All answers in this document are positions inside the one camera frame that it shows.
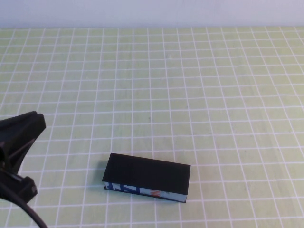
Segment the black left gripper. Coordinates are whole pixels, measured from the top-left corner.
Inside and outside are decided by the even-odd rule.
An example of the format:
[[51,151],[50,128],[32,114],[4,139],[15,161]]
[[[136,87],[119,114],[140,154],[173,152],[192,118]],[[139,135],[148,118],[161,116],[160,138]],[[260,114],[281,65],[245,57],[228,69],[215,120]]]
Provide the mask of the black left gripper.
[[36,111],[0,121],[0,182],[28,203],[38,193],[30,177],[18,174],[35,140],[46,129],[43,114]]

